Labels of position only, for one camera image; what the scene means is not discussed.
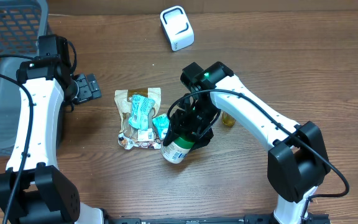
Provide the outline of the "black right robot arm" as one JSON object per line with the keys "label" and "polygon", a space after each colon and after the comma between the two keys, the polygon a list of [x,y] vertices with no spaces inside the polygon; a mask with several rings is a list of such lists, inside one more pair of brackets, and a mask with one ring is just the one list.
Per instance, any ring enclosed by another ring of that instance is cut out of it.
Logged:
{"label": "black right robot arm", "polygon": [[225,64],[204,69],[191,63],[180,80],[188,93],[168,110],[170,124],[162,156],[179,164],[195,149],[207,146],[213,124],[227,113],[248,130],[267,151],[267,177],[278,195],[269,214],[248,214],[238,223],[329,223],[327,215],[308,211],[311,197],[329,173],[328,155],[320,129],[299,124],[255,96]]}

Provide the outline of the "teal white snack packet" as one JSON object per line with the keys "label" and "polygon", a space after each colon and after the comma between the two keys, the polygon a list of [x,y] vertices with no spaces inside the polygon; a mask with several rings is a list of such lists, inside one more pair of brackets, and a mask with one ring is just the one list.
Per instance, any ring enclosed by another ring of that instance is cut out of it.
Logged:
{"label": "teal white snack packet", "polygon": [[149,128],[149,113],[155,101],[142,95],[132,96],[132,113],[128,123],[135,129],[147,130]]}

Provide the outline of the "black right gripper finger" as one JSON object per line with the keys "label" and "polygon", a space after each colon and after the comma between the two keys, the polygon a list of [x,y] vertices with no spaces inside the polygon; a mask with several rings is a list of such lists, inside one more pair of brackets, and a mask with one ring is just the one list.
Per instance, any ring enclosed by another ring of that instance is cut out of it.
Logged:
{"label": "black right gripper finger", "polygon": [[179,133],[177,127],[174,124],[169,124],[167,134],[163,140],[163,146],[169,146],[178,137]]}
{"label": "black right gripper finger", "polygon": [[191,150],[194,151],[201,147],[207,146],[213,137],[214,137],[213,130],[210,128],[200,139],[195,141]]}

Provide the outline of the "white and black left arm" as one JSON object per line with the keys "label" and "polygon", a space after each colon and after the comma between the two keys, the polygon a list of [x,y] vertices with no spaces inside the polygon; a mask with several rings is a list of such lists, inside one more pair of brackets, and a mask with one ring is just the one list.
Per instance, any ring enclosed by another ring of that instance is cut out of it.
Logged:
{"label": "white and black left arm", "polygon": [[80,201],[75,185],[58,169],[59,119],[65,103],[101,97],[93,74],[73,75],[56,57],[7,55],[0,77],[17,78],[21,112],[6,171],[0,174],[0,208],[7,223],[108,223],[107,213]]}

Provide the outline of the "brown patterned snack packet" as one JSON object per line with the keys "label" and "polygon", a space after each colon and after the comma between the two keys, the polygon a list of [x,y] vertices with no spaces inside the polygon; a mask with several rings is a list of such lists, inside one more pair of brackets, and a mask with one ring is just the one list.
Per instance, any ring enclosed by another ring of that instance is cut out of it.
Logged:
{"label": "brown patterned snack packet", "polygon": [[118,135],[118,143],[126,150],[133,147],[146,149],[161,149],[162,143],[155,131],[152,128],[148,130],[132,129],[130,136],[127,137],[124,133]]}

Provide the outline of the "beige brown paper pouch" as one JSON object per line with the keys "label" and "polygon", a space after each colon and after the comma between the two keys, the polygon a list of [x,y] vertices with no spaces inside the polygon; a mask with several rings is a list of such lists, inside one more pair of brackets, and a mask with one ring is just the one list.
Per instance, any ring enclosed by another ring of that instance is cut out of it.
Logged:
{"label": "beige brown paper pouch", "polygon": [[154,131],[155,128],[152,123],[152,119],[157,117],[162,100],[162,91],[160,88],[138,88],[131,90],[115,91],[114,101],[116,103],[119,116],[121,118],[121,130],[119,131],[119,134],[124,133],[124,135],[127,137],[130,136],[131,130],[135,129],[128,123],[128,120],[131,117],[132,113],[133,95],[142,95],[155,101],[154,107],[149,113],[149,128],[152,128]]}

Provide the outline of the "green lid white jar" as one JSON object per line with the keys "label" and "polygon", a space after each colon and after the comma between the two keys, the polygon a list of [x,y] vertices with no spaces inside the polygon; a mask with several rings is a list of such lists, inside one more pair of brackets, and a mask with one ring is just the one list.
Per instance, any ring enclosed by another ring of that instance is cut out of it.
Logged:
{"label": "green lid white jar", "polygon": [[183,137],[178,137],[168,146],[162,148],[162,156],[172,164],[179,164],[194,146],[194,142]]}

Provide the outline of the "green white tissue pack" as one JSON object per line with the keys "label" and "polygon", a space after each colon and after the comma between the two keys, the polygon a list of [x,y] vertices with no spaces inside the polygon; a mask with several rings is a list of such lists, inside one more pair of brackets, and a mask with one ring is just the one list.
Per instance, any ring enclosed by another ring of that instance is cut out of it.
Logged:
{"label": "green white tissue pack", "polygon": [[167,133],[170,121],[166,114],[161,114],[152,119],[152,123],[155,126],[160,140],[164,140]]}

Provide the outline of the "clear bottle yellow liquid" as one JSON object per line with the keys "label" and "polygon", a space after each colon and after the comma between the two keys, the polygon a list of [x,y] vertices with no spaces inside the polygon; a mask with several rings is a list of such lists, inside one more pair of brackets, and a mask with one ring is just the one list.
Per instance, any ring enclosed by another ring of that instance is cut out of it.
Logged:
{"label": "clear bottle yellow liquid", "polygon": [[222,122],[224,125],[232,127],[235,125],[236,120],[231,115],[229,115],[227,112],[224,111],[222,114]]}

